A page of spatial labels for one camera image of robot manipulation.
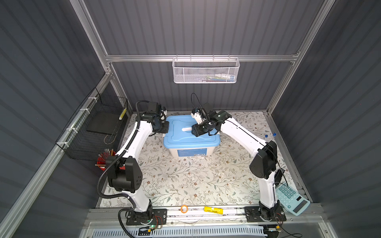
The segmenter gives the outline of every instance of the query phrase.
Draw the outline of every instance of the blue plastic box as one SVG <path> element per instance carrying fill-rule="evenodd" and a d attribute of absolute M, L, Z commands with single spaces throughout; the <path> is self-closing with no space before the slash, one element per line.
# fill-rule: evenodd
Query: blue plastic box
<path fill-rule="evenodd" d="M 173 157 L 211 155 L 221 142 L 219 134 L 209 136 L 207 133 L 195 137 L 191 130 L 196 120 L 191 115 L 170 116 L 168 133 L 164 136 L 164 146 Z"/>

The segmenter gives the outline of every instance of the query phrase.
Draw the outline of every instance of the wire basket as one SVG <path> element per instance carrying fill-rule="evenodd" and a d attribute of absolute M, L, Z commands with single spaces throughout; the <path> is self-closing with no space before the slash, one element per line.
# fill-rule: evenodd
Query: wire basket
<path fill-rule="evenodd" d="M 188 61 L 173 58 L 173 81 L 175 83 L 235 83 L 239 70 L 238 58 L 204 59 Z"/>
<path fill-rule="evenodd" d="M 80 109 L 83 112 L 78 122 L 73 127 L 65 129 L 69 130 L 67 139 L 56 141 L 56 144 L 71 159 L 99 161 L 105 154 L 118 150 L 128 121 L 125 108 L 127 105 L 126 98 L 98 94 L 86 109 Z M 114 119 L 113 122 L 116 121 L 116 123 L 109 124 L 109 132 L 90 129 L 90 127 L 94 127 L 93 120 L 99 118 L 100 115 L 111 115 Z"/>

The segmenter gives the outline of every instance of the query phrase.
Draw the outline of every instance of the light blue calculator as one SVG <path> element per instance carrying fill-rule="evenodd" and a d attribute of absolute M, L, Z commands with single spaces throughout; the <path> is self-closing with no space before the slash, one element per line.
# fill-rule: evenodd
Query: light blue calculator
<path fill-rule="evenodd" d="M 276 194 L 283 207 L 296 216 L 300 215 L 311 203 L 297 191 L 283 184 L 276 188 Z"/>

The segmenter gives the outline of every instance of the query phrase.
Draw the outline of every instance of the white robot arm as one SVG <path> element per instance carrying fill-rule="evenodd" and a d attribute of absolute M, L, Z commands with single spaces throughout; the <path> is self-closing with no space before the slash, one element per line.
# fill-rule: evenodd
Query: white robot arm
<path fill-rule="evenodd" d="M 252 158 L 258 154 L 258 150 L 262 149 L 266 145 L 266 141 L 258 138 L 253 133 L 242 127 L 234 118 L 229 118 L 221 125 L 221 131 L 231 138 L 240 143 Z M 259 191 L 261 193 L 260 202 L 267 208 L 272 208 L 277 202 L 277 196 L 275 193 L 275 173 L 270 172 L 268 178 L 258 178 Z"/>
<path fill-rule="evenodd" d="M 148 109 L 140 114 L 139 102 L 147 102 Z M 152 219 L 152 203 L 141 187 L 143 174 L 138 164 L 140 151 L 152 133 L 167 133 L 169 122 L 166 120 L 166 109 L 160 104 L 148 101 L 136 103 L 137 118 L 135 127 L 126 143 L 116 153 L 106 159 L 106 169 L 97 183 L 97 193 L 101 198 L 116 198 L 125 196 L 131 202 L 133 211 L 140 222 Z M 120 193 L 105 195 L 100 191 L 102 178 L 107 175 L 110 187 Z"/>
<path fill-rule="evenodd" d="M 275 177 L 280 172 L 280 170 L 276 171 L 277 146 L 275 142 L 267 143 L 260 139 L 240 125 L 229 113 L 225 111 L 217 113 L 209 104 L 194 109 L 191 115 L 197 122 L 192 126 L 193 135 L 210 134 L 210 131 L 216 128 L 217 131 L 222 131 L 235 139 L 254 158 L 249 168 L 258 179 L 261 218 L 273 219 L 274 210 L 280 206 L 275 193 Z"/>

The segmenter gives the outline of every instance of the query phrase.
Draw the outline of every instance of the yellow battery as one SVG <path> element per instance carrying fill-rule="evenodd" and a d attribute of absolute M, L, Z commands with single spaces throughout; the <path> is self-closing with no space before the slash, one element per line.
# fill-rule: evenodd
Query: yellow battery
<path fill-rule="evenodd" d="M 224 214 L 224 210 L 222 208 L 211 208 L 211 207 L 204 207 L 205 212 L 213 212 L 217 214 Z"/>
<path fill-rule="evenodd" d="M 123 119 L 123 116 L 124 116 L 124 114 L 126 114 L 126 112 L 127 112 L 127 108 L 124 108 L 124 110 L 122 111 L 122 113 L 119 116 L 119 120 Z"/>

